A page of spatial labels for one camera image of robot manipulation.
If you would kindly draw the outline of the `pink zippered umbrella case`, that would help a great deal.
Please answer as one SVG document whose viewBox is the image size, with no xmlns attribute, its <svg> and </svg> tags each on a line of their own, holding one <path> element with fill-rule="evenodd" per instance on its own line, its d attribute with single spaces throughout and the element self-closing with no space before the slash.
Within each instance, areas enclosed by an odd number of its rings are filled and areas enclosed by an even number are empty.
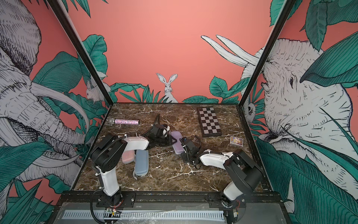
<svg viewBox="0 0 358 224">
<path fill-rule="evenodd" d="M 122 163 L 123 164 L 128 164 L 128 163 L 131 163 L 135 160 L 135 151 L 134 150 L 131 150 L 131 151 L 125 151 L 123 154 L 122 154 Z"/>
</svg>

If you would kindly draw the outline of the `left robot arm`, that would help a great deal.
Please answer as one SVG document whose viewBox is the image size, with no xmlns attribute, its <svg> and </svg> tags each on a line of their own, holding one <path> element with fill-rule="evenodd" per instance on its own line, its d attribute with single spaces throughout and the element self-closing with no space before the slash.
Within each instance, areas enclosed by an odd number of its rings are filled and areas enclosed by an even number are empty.
<svg viewBox="0 0 358 224">
<path fill-rule="evenodd" d="M 117 181 L 116 166 L 127 151 L 149 150 L 153 147 L 166 147 L 177 143 L 170 134 L 168 125 L 153 125 L 143 135 L 122 137 L 108 134 L 95 145 L 89 154 L 92 168 L 100 181 L 100 188 L 108 197 L 114 197 L 120 186 Z"/>
</svg>

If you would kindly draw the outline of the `purple zippered umbrella case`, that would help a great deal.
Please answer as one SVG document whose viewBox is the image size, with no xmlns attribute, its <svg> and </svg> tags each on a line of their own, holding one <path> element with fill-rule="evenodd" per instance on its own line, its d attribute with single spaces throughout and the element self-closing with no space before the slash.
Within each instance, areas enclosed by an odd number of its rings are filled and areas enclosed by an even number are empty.
<svg viewBox="0 0 358 224">
<path fill-rule="evenodd" d="M 184 148 L 181 144 L 180 139 L 183 138 L 182 134 L 179 131 L 172 131 L 170 133 L 172 137 L 172 147 L 174 149 L 175 154 L 180 155 L 184 152 Z"/>
</svg>

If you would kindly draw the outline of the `blue zippered umbrella case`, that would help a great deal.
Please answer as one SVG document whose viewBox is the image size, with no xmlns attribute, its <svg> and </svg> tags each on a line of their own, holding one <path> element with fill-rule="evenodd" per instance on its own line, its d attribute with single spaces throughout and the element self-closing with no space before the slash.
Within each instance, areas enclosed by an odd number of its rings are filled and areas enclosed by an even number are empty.
<svg viewBox="0 0 358 224">
<path fill-rule="evenodd" d="M 149 171 L 149 152 L 147 150 L 137 150 L 135 157 L 135 168 L 133 177 L 137 180 L 145 176 Z"/>
</svg>

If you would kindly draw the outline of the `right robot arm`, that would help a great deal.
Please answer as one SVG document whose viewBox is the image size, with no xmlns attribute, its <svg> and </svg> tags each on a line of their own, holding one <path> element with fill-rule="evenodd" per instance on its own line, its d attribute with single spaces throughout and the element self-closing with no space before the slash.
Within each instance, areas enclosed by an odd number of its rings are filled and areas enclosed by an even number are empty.
<svg viewBox="0 0 358 224">
<path fill-rule="evenodd" d="M 181 157 L 199 169 L 201 166 L 212 166 L 225 170 L 231 182 L 220 193 L 220 203 L 225 208 L 239 208 L 244 204 L 243 195 L 250 195 L 264 176 L 263 169 L 243 150 L 220 153 L 197 147 L 191 139 L 183 137 L 180 143 L 184 148 Z"/>
</svg>

